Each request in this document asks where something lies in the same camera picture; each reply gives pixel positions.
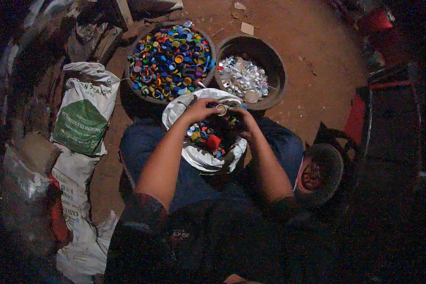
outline blue jeans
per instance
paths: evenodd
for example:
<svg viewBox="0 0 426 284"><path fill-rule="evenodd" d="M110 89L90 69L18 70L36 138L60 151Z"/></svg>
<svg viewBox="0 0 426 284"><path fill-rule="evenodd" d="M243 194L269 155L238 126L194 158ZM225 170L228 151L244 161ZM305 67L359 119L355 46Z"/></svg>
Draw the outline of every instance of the blue jeans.
<svg viewBox="0 0 426 284"><path fill-rule="evenodd" d="M266 117L258 119L256 122L294 186L303 157L301 139L295 133ZM164 135L165 133L158 126L153 125L152 119L137 119L123 134L120 156L133 189L148 156ZM221 198L249 200L244 189L253 191L259 189L256 174L249 166L234 172L233 182L227 184L225 190L218 192L208 185L196 172L196 169L182 158L175 194L169 211L172 213L178 208L203 200Z"/></svg>

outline man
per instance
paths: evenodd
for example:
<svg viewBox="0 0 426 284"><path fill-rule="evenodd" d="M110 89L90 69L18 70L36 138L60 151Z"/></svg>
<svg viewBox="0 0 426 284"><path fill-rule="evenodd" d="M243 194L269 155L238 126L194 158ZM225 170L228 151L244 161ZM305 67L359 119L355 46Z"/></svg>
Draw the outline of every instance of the man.
<svg viewBox="0 0 426 284"><path fill-rule="evenodd" d="M229 108L253 160L221 193L181 160L186 129L217 113L199 99L164 133L139 120L120 154L133 194L108 251L106 283L286 283L284 224L297 211L293 185L301 139L269 119ZM262 193L255 202L246 192Z"/></svg>

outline dirt floor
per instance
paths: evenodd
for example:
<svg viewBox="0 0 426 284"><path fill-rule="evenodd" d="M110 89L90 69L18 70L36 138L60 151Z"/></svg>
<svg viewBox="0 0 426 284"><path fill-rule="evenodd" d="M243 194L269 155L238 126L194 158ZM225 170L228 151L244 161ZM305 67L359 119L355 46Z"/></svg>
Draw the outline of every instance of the dirt floor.
<svg viewBox="0 0 426 284"><path fill-rule="evenodd" d="M273 46L286 66L288 85L280 104L265 115L312 144L320 122L342 129L355 88L366 84L366 61L360 56L355 31L346 28L339 15L321 0L243 0L245 11L232 17L233 1L184 0L183 19L209 36L214 43L240 33L242 22L254 25L254 35ZM121 77L129 47L117 49L106 69ZM117 97L111 125L104 142L108 154L96 167L90 187L92 220L99 223L110 210L121 214L119 193L123 166L118 146L132 120Z"/></svg>

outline round basket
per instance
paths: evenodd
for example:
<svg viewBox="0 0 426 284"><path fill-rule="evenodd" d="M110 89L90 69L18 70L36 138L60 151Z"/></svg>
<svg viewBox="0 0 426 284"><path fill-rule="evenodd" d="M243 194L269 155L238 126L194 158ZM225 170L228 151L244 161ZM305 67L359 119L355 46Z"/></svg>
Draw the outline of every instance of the round basket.
<svg viewBox="0 0 426 284"><path fill-rule="evenodd" d="M312 145L304 156L303 164L295 182L295 196L298 199L306 201L309 206L319 207L330 200L341 182L344 172L342 156L336 148L326 143ZM306 190L302 188L300 179L307 166L307 162L309 162L311 158L319 160L325 165L325 172L323 173L325 178L321 190L317 190L313 193L306 193Z"/></svg>
<svg viewBox="0 0 426 284"><path fill-rule="evenodd" d="M170 27L170 26L176 26L176 25L180 25L180 26L182 26L183 24L184 24L184 22L163 22L163 23L158 24L155 28L147 29L147 30L143 31L143 32L142 32L142 33L141 33L141 34L137 37L136 41L133 43L133 45L132 45L132 50L133 50L133 51L134 51L134 50L136 50L136 47L137 47L137 44L139 43L139 41L140 41L141 39L145 38L145 37L146 37L149 33L153 33L153 31L154 31L154 30L159 30L159 29L163 29L163 28L166 28L166 27ZM200 30L200 29L197 29L197 28L196 28L196 31L197 31L199 34L203 35L203 36L204 36L204 38L207 40L207 42L208 42L208 43L209 43L209 45L210 45L210 51L211 51L212 61L217 62L217 60L216 60L216 50L215 50L215 47L214 47L213 42L212 42L212 40L210 39L210 37L209 37L209 36L208 36L208 35L207 35L204 31L202 31L202 30ZM127 61L127 62L126 62L126 68L125 68L125 76L126 76L126 78L128 78L128 79L130 79L130 78L131 78L131 77L130 77L130 73L129 73L129 65L130 65L130 62L129 62L129 61ZM207 86L207 85L211 82L211 80L213 79L215 69L216 69L216 66L215 66L215 67L213 67L213 68L210 70L210 72L207 74L207 76L205 77L205 81L203 82L203 84L204 84L205 86ZM130 89L133 91L133 93L134 93L134 94L135 94L138 98L140 98L140 99L143 99L143 100L146 100L146 101L148 101L148 102L150 102L150 103L158 104L158 105L167 105L167 104L169 103L166 99L155 99L155 98L153 98L152 96L142 95L142 92L141 92L139 89L134 89L134 88L133 88L133 86L134 86L134 82L133 82L133 81L131 81L131 80L126 80L126 82L128 83L128 85L129 85Z"/></svg>
<svg viewBox="0 0 426 284"><path fill-rule="evenodd" d="M216 49L218 62L230 57L248 55L257 65L265 70L268 76L268 95L254 104L247 104L248 109L255 111L268 110L277 105L283 98L284 87L287 78L283 61L279 54L263 40L244 34L234 35L219 43ZM214 72L219 88L227 92L227 88L221 83L220 73Z"/></svg>

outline sorting bag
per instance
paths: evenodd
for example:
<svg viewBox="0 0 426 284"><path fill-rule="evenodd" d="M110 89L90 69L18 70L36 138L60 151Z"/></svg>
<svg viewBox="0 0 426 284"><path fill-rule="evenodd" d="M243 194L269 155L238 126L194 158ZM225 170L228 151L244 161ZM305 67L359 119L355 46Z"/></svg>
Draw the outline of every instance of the sorting bag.
<svg viewBox="0 0 426 284"><path fill-rule="evenodd" d="M51 141L84 155L104 155L107 151L102 139L120 80L100 63L74 62L64 65L63 70L72 77L66 82Z"/></svg>
<svg viewBox="0 0 426 284"><path fill-rule="evenodd" d="M239 97L231 95L219 89L200 89L191 94L182 95L171 101L163 112L163 124L168 130L174 122L182 116L187 106L196 95L199 99L214 98L219 101L236 101L241 104ZM226 156L217 159L210 152L204 151L196 145L193 145L189 139L183 142L182 157L193 167L199 170L201 174L215 174L220 170L231 173L240 157L246 152L247 141L237 136L236 142Z"/></svg>

